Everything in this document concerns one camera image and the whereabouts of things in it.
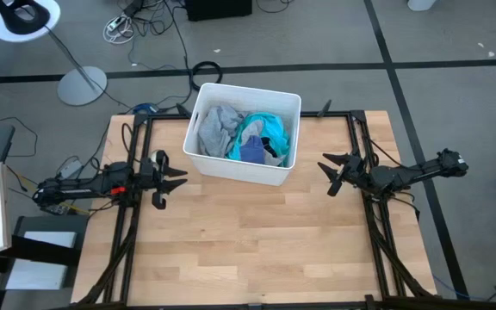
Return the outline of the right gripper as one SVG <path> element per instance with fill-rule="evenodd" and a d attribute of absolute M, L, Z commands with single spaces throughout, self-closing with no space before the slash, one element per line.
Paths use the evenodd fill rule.
<path fill-rule="evenodd" d="M 365 161 L 362 158 L 347 153 L 343 155 L 324 153 L 323 157 L 338 166 L 342 166 L 342 170 L 338 172 L 332 167 L 318 162 L 319 168 L 332 184 L 327 191 L 329 196 L 336 196 L 344 182 L 361 189 L 367 194 L 372 193 L 369 186 L 369 174 L 365 170 Z"/>

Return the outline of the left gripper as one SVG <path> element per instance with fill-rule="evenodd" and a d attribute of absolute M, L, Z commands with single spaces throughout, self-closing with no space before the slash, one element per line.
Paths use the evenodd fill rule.
<path fill-rule="evenodd" d="M 185 170 L 171 168 L 168 156 L 163 150 L 154 152 L 155 158 L 142 158 L 139 165 L 139 187 L 141 189 L 154 189 L 152 205 L 158 210 L 166 209 L 164 194 L 188 182 L 187 179 L 164 180 L 166 177 L 181 177 L 187 175 Z"/>

